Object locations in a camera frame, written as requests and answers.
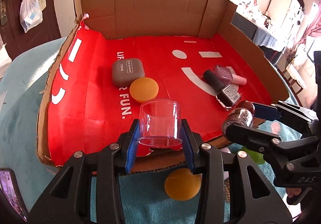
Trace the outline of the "dark covered side table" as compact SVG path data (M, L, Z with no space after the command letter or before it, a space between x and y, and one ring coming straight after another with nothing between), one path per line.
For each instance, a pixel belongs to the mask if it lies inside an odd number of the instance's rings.
M257 26L239 13L235 13L231 22L242 31L254 44L264 46L277 52L282 52L286 43L274 37L267 29Z

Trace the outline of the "black nail polish bottle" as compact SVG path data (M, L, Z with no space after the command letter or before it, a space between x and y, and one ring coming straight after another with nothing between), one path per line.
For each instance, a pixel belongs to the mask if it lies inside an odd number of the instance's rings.
M240 93L231 84L224 85L211 70L206 70L203 78L216 92L216 100L224 109L232 109L241 99Z

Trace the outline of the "teal fluffy blanket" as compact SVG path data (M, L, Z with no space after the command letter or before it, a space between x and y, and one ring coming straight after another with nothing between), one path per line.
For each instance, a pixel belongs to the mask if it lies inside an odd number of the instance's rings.
M34 47L9 65L1 79L1 167L12 169L25 206L31 210L56 174L36 153L39 106L47 72L64 42ZM180 202L165 193L169 170L119 178L127 223L193 223L198 197Z

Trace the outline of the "glitter bottle dark red cap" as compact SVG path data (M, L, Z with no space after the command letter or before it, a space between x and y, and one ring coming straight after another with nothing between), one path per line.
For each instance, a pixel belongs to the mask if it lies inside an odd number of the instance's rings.
M225 134L228 126L236 123L242 126L252 127L255 114L254 104L250 101L240 101L235 109L229 113L222 125L222 132Z

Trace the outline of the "white plastic bag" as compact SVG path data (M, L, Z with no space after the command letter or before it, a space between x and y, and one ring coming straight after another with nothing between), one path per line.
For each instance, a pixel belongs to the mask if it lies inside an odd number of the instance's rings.
M22 0L20 6L20 24L25 33L43 21L43 12L38 0Z

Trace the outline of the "pink nail polish bottle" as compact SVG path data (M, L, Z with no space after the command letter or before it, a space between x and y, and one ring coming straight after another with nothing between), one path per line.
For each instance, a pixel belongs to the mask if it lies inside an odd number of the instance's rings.
M214 68L215 76L224 84L246 85L247 79L232 73L227 67L217 65Z

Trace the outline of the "smartphone on table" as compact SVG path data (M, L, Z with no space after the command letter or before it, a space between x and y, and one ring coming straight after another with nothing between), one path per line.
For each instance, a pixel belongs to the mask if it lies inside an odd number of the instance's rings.
M1 168L1 192L10 204L9 209L15 210L22 223L27 223L28 210L21 196L16 175L10 168Z

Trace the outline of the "cardboard box red lining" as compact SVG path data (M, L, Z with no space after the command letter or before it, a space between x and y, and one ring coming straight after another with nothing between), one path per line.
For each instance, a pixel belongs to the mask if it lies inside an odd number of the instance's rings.
M37 125L37 156L62 166L76 151L98 152L139 116L128 87L112 82L112 64L140 59L204 141L222 146L228 112L203 73L215 66L246 78L241 98L272 104L288 90L263 52L232 24L229 0L74 0L76 26L48 73Z

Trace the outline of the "clear plastic cup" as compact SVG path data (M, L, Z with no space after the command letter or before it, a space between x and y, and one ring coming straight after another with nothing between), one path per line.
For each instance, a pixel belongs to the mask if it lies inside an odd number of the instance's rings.
M180 105L170 99L153 99L140 106L137 142L157 149L178 148L182 140Z

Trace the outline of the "pink My Melody case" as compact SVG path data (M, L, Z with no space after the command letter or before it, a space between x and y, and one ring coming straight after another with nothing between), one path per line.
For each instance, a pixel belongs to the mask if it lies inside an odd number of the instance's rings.
M220 149L220 151L225 153L231 153L231 151L227 147Z

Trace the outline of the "dark wooden door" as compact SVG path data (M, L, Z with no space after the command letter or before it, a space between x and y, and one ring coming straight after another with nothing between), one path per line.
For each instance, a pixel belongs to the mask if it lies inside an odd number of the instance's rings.
M60 37L54 0L1 0L1 39L11 59Z

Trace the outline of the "green yellow toy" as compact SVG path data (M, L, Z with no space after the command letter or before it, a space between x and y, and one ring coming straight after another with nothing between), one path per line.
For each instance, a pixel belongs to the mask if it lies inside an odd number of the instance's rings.
M246 152L257 165L265 164L263 154L247 149L245 146L241 148L241 151Z

